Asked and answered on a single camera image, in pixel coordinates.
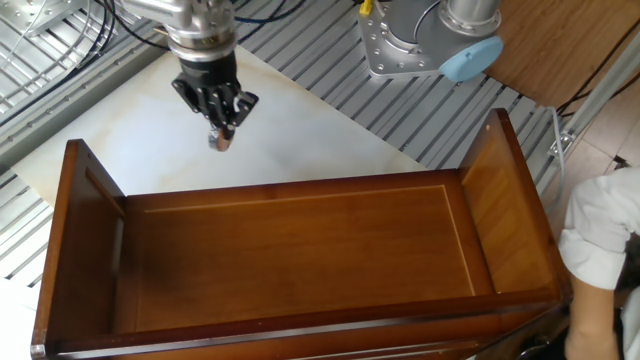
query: white shirt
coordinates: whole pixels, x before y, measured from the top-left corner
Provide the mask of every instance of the white shirt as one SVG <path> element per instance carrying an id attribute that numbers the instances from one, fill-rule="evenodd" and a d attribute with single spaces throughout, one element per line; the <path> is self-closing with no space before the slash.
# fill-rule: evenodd
<path id="1" fill-rule="evenodd" d="M 576 186 L 558 246 L 575 277 L 614 290 L 632 233 L 640 234 L 640 168 L 621 169 Z M 627 301 L 623 323 L 626 359 L 640 360 L 638 290 Z"/>

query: person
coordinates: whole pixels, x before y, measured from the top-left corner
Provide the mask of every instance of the person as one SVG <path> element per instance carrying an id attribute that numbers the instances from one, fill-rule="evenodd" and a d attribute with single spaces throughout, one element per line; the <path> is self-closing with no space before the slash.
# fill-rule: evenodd
<path id="1" fill-rule="evenodd" d="M 568 360 L 620 358 L 614 290 L 632 233 L 640 234 L 640 168 L 620 169 L 575 187 L 558 243 L 573 287 L 564 349 Z M 640 360 L 640 289 L 631 293 L 621 317 L 624 358 Z"/>

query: white board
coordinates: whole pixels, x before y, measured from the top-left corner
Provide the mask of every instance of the white board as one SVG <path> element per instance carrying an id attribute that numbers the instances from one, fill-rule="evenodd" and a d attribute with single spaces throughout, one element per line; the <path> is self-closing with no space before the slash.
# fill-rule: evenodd
<path id="1" fill-rule="evenodd" d="M 66 142 L 81 138 L 126 195 L 424 170 L 242 48 L 238 79 L 260 97 L 226 152 L 171 88 L 166 54 L 13 167 L 54 204 Z"/>

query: wooden drawer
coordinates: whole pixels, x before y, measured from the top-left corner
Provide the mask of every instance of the wooden drawer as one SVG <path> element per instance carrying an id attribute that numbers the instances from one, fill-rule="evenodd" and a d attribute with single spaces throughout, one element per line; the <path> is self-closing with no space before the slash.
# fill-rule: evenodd
<path id="1" fill-rule="evenodd" d="M 504 111 L 457 170 L 127 197 L 70 141 L 57 199 L 34 358 L 457 358 L 568 294 Z"/>

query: robot end effector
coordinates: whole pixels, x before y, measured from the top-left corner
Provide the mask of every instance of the robot end effector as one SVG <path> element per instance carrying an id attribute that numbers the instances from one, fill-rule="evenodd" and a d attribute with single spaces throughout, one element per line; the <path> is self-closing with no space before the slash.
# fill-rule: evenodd
<path id="1" fill-rule="evenodd" d="M 258 97 L 236 77 L 234 13 L 229 0 L 124 0 L 124 7 L 158 21 L 182 72 L 172 82 L 193 112 L 211 122 L 209 144 L 226 150 Z"/>

